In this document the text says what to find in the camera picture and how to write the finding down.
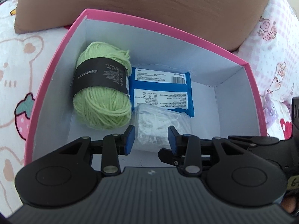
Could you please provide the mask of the person's left hand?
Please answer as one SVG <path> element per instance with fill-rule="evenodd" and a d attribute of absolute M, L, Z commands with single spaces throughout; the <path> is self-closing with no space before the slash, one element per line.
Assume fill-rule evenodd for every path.
<path fill-rule="evenodd" d="M 296 197 L 284 197 L 280 206 L 288 213 L 294 212 L 296 209 Z"/>

